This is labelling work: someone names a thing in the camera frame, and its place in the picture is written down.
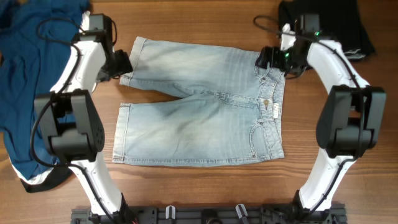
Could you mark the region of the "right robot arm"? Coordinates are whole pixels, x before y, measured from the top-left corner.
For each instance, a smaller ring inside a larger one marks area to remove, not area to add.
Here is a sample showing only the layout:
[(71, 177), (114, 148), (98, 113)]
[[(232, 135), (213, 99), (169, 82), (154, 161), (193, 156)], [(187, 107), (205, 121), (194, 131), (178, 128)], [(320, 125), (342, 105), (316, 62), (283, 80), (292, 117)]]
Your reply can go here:
[(317, 159), (287, 213), (290, 220), (324, 221), (347, 170), (378, 141), (386, 92), (363, 79), (341, 44), (322, 34), (318, 14), (302, 14), (276, 33), (280, 46), (264, 47), (256, 66), (294, 77), (311, 67), (328, 93), (316, 126)]

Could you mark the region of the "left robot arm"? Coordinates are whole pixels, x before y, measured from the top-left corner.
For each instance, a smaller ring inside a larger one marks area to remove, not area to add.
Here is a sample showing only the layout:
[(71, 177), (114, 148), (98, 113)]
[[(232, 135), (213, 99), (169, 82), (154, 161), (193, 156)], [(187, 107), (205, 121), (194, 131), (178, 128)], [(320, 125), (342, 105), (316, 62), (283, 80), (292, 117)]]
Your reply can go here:
[(127, 53), (115, 50), (116, 23), (104, 14), (85, 14), (66, 45), (71, 55), (50, 92), (35, 97), (37, 120), (47, 152), (59, 159), (52, 168), (70, 169), (91, 207), (74, 210), (72, 223), (136, 223), (136, 216), (113, 182), (104, 161), (104, 127), (92, 100), (97, 83), (132, 71)]

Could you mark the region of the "light blue denim shorts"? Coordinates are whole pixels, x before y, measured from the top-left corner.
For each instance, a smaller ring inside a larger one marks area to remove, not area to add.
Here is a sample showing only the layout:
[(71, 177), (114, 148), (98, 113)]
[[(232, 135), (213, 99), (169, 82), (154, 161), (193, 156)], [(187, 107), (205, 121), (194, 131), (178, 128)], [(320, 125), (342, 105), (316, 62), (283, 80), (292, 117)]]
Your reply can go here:
[(261, 68), (258, 52), (138, 37), (131, 73), (120, 83), (173, 96), (122, 103), (115, 163), (135, 166), (237, 166), (284, 156), (285, 77)]

